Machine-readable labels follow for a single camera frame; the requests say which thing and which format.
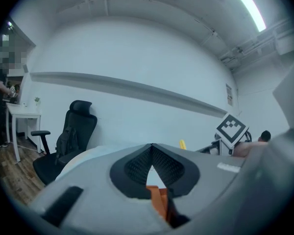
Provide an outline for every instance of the ceiling light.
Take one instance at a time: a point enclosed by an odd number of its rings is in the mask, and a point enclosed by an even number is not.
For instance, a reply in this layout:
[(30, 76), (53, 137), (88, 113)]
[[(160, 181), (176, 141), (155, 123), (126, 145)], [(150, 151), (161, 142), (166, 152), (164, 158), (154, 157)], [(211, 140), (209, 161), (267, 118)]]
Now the ceiling light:
[(253, 0), (241, 0), (243, 2), (243, 4), (245, 5), (245, 7), (247, 8), (247, 10), (249, 11), (251, 17), (253, 18), (258, 31), (262, 31), (264, 29), (266, 29), (266, 25), (265, 22), (257, 8), (257, 6), (255, 5)]

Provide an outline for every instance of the black rubber pad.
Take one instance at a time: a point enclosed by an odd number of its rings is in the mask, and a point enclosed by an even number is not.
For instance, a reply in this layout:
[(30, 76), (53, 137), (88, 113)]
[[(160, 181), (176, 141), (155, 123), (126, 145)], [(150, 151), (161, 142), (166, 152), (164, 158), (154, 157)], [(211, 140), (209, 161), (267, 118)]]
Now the black rubber pad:
[(59, 227), (62, 220), (69, 213), (74, 203), (82, 194), (83, 189), (73, 186), (68, 188), (42, 215), (42, 218), (50, 224)]

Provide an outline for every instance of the yellow object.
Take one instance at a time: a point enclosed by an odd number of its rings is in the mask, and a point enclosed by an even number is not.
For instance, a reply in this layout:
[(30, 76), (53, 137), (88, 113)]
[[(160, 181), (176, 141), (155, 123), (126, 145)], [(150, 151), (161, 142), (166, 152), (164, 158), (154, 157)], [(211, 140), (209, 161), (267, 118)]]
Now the yellow object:
[(180, 148), (183, 149), (183, 150), (186, 150), (185, 142), (182, 139), (180, 140)]

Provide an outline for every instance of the sneaker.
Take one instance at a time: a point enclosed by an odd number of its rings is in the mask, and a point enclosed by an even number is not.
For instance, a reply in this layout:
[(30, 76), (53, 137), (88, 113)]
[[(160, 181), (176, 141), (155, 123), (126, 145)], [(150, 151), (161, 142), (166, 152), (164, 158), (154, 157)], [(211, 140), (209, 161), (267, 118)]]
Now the sneaker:
[(0, 145), (0, 148), (1, 147), (8, 147), (8, 144), (7, 143), (3, 143), (2, 145)]

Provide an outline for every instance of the black office chair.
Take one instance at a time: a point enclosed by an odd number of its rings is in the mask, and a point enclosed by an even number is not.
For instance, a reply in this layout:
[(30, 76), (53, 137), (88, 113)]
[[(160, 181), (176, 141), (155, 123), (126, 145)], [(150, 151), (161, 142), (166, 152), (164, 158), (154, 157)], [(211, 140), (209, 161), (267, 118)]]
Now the black office chair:
[(89, 113), (89, 108), (92, 105), (91, 102), (76, 100), (70, 105), (65, 116), (64, 128), (68, 126), (75, 128), (77, 133), (78, 151), (71, 152), (61, 158), (59, 158), (57, 165), (55, 165), (56, 153), (50, 154), (48, 144), (46, 141), (46, 135), (50, 134), (50, 131), (32, 131), (32, 136), (40, 136), (44, 145), (46, 155), (36, 159), (33, 162), (35, 172), (41, 181), (48, 185), (56, 179), (60, 174), (63, 167), (75, 156), (86, 151), (88, 141), (97, 125), (97, 118)]

